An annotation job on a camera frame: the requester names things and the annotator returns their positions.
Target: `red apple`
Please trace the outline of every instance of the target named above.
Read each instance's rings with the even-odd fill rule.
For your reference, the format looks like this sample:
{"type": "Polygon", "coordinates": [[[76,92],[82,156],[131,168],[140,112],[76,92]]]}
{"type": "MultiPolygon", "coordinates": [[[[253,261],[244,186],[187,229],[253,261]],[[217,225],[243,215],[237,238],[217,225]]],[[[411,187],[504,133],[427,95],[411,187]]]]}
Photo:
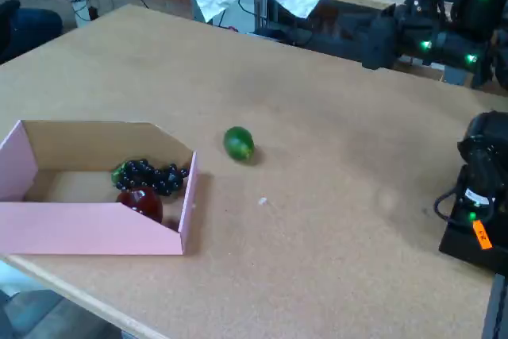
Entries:
{"type": "Polygon", "coordinates": [[[162,202],[152,188],[142,187],[122,191],[117,197],[117,202],[151,218],[154,222],[162,222],[162,202]]]}

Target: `table leg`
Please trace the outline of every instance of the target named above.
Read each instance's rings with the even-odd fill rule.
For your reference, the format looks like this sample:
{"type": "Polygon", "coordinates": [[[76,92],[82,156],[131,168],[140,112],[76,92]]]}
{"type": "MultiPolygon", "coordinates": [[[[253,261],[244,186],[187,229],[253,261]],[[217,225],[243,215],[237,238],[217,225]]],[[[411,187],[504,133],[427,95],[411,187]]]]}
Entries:
{"type": "Polygon", "coordinates": [[[87,0],[73,0],[72,8],[74,9],[76,25],[78,26],[78,28],[83,27],[88,23],[90,23],[90,14],[88,13],[87,0]]]}

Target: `cardboard box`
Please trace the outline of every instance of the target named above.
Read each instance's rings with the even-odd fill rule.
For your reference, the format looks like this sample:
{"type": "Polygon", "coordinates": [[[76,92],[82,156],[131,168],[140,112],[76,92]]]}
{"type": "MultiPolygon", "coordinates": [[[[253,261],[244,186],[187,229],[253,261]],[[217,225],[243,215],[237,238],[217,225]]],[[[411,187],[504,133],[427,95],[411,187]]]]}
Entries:
{"type": "Polygon", "coordinates": [[[184,254],[196,153],[149,123],[19,121],[0,145],[0,253],[184,254]],[[189,168],[185,195],[162,198],[163,223],[115,202],[126,160],[189,168]]]}

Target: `grapes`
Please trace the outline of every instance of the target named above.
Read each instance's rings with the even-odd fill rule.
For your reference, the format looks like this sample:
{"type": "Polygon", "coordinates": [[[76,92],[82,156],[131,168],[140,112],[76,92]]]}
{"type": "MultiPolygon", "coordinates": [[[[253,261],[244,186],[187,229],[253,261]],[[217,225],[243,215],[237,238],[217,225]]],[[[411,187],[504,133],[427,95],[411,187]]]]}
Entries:
{"type": "Polygon", "coordinates": [[[186,168],[178,169],[171,163],[161,169],[154,168],[146,159],[129,160],[112,175],[116,188],[121,191],[138,187],[152,188],[158,195],[169,196],[183,188],[183,179],[189,175],[186,168]]]}

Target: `orange label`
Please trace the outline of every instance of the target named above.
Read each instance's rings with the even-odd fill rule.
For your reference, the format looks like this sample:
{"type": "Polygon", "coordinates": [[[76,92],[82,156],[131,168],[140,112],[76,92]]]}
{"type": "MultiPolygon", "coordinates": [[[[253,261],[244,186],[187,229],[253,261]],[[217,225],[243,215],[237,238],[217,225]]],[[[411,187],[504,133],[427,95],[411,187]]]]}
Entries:
{"type": "Polygon", "coordinates": [[[492,248],[491,240],[489,240],[485,227],[480,220],[473,221],[473,229],[475,230],[476,238],[478,238],[479,246],[481,246],[482,249],[492,248]]]}

